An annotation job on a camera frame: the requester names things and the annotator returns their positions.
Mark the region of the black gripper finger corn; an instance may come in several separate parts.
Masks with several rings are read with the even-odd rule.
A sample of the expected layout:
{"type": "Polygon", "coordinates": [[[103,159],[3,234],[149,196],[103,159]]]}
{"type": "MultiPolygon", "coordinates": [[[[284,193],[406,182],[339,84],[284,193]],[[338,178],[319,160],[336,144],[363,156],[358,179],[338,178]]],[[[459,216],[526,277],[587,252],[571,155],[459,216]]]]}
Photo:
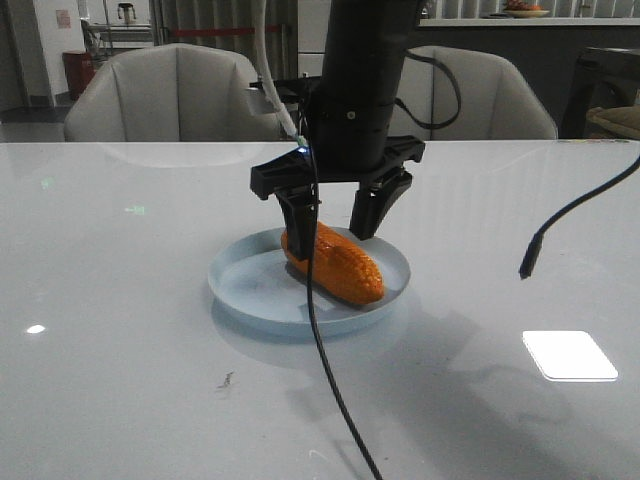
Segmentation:
{"type": "Polygon", "coordinates": [[[314,249],[319,197],[315,185],[275,191],[287,233],[285,246],[297,260],[308,260],[314,249]]]}

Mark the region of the black gripper finger beside corn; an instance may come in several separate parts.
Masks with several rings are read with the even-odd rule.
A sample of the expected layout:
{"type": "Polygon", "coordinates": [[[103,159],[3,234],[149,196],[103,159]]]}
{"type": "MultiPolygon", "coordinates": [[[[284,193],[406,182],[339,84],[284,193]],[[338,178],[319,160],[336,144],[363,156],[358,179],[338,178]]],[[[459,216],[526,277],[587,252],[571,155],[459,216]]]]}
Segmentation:
{"type": "Polygon", "coordinates": [[[372,238],[395,202],[411,187],[413,176],[405,169],[391,169],[355,195],[349,230],[359,240],[372,238]]]}

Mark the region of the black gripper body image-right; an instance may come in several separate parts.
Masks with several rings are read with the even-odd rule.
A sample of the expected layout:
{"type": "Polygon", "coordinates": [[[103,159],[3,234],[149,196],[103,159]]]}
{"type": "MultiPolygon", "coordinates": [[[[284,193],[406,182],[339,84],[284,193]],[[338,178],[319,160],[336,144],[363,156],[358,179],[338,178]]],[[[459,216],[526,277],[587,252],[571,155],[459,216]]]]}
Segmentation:
{"type": "Polygon", "coordinates": [[[309,145],[251,169],[250,189],[262,200],[279,190],[309,184],[312,161],[321,183],[368,185],[406,161],[422,160],[423,141],[411,135],[389,134],[393,103],[362,106],[314,91],[304,97],[302,106],[309,145]]]}

